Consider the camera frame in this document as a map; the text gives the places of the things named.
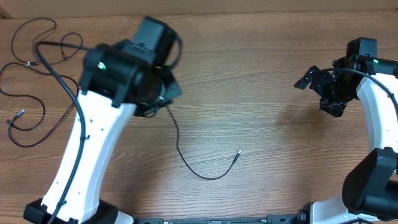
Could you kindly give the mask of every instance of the wooden tabletop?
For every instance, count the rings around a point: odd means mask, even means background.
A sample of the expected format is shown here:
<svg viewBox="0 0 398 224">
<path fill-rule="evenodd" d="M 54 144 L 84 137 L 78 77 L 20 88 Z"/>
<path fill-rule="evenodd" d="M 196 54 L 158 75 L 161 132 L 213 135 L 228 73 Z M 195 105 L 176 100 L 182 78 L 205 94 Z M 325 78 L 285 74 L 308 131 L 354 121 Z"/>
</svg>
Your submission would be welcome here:
<svg viewBox="0 0 398 224">
<path fill-rule="evenodd" d="M 312 65 L 331 67 L 358 37 L 378 41 L 378 56 L 398 60 L 398 11 L 300 12 L 156 17 L 184 40 L 175 76 L 183 95 L 171 109 L 181 131 L 180 148 L 201 175 L 225 172 L 220 180 L 194 176 L 175 148 L 176 131 L 166 110 L 152 119 L 133 118 L 106 171 L 101 198 L 137 217 L 263 217 L 295 213 L 311 201 L 341 192 L 343 181 L 368 153 L 368 132 L 359 101 L 341 118 L 318 111 L 319 96 L 293 84 Z M 56 19 L 59 41 L 77 32 L 84 45 L 130 39 L 142 17 Z M 0 20 L 0 65 L 16 61 L 11 37 L 25 20 Z M 16 37 L 16 54 L 32 60 L 30 42 L 49 22 L 34 22 Z M 78 44 L 76 37 L 68 42 Z M 49 60 L 59 48 L 43 47 Z M 79 79 L 84 53 L 54 65 Z M 9 93 L 31 94 L 46 105 L 42 125 L 12 130 L 24 144 L 36 142 L 71 103 L 53 77 L 9 67 L 1 77 Z M 25 223 L 25 205 L 48 191 L 65 150 L 75 112 L 42 144 L 15 146 L 5 120 L 21 109 L 22 127 L 41 117 L 38 102 L 0 95 L 0 222 Z"/>
</svg>

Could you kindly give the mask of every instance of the wooden surface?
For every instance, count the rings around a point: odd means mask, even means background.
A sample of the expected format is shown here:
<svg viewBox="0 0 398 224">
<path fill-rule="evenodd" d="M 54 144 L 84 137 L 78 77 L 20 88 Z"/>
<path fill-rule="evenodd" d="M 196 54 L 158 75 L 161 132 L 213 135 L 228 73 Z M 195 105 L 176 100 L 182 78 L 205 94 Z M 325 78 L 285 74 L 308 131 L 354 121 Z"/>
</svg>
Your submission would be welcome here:
<svg viewBox="0 0 398 224">
<path fill-rule="evenodd" d="M 341 191 L 345 176 L 368 153 L 368 132 L 359 101 L 343 117 L 318 111 L 319 96 L 293 84 L 312 65 L 331 66 L 358 37 L 378 40 L 378 56 L 398 60 L 398 12 L 303 12 L 159 16 L 185 42 L 175 71 L 183 90 L 171 106 L 180 125 L 180 147 L 199 174 L 215 177 L 242 154 L 231 172 L 216 181 L 195 177 L 175 149 L 175 128 L 166 110 L 152 119 L 130 120 L 114 150 L 101 198 L 137 217 L 261 217 L 295 213 L 309 201 Z M 78 32 L 90 47 L 131 38 L 141 17 L 57 19 L 49 40 Z M 15 61 L 10 41 L 24 20 L 0 21 L 0 65 Z M 30 41 L 51 25 L 31 24 L 16 38 L 21 58 L 32 59 Z M 70 42 L 77 40 L 70 37 Z M 43 48 L 60 58 L 56 47 Z M 79 79 L 83 53 L 54 68 Z M 70 104 L 52 77 L 24 68 L 8 69 L 4 91 L 33 94 L 45 102 L 46 119 L 30 133 L 13 130 L 22 143 L 36 142 Z M 28 127 L 42 113 L 29 99 L 0 96 L 0 222 L 24 223 L 27 203 L 42 197 L 58 170 L 74 113 L 42 144 L 16 147 L 6 119 L 26 113 Z"/>
<path fill-rule="evenodd" d="M 394 10 L 397 0 L 0 0 L 7 18 Z"/>
</svg>

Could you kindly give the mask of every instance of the wooden table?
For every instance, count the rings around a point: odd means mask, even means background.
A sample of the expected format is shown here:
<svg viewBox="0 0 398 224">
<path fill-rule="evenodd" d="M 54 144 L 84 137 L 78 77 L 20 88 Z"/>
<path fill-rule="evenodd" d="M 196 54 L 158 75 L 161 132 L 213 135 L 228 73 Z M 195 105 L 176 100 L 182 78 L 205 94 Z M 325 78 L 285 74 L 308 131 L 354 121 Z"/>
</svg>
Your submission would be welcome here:
<svg viewBox="0 0 398 224">
<path fill-rule="evenodd" d="M 309 201 L 341 192 L 343 181 L 368 153 L 368 132 L 359 101 L 343 117 L 318 111 L 319 96 L 293 84 L 312 65 L 331 66 L 358 37 L 378 40 L 378 56 L 398 60 L 398 11 L 300 12 L 159 16 L 185 42 L 175 71 L 183 96 L 171 106 L 180 125 L 180 147 L 199 174 L 215 177 L 242 154 L 231 172 L 205 181 L 185 167 L 175 148 L 176 132 L 166 110 L 152 119 L 130 120 L 114 150 L 101 198 L 137 217 L 263 217 L 295 213 Z M 48 40 L 78 32 L 84 44 L 130 39 L 142 17 L 57 19 Z M 13 62 L 10 42 L 24 20 L 0 21 L 0 65 Z M 16 54 L 32 60 L 30 42 L 48 29 L 35 22 L 16 38 Z M 69 42 L 78 43 L 75 37 Z M 43 48 L 60 59 L 59 48 Z M 79 79 L 84 53 L 55 65 Z M 4 72 L 1 88 L 32 94 L 47 107 L 43 124 L 13 130 L 22 143 L 36 142 L 55 124 L 70 99 L 52 77 L 25 68 Z M 6 119 L 26 113 L 28 127 L 41 114 L 30 99 L 0 96 L 0 222 L 25 223 L 25 205 L 42 197 L 57 173 L 72 128 L 73 112 L 48 140 L 19 148 L 7 137 Z"/>
</svg>

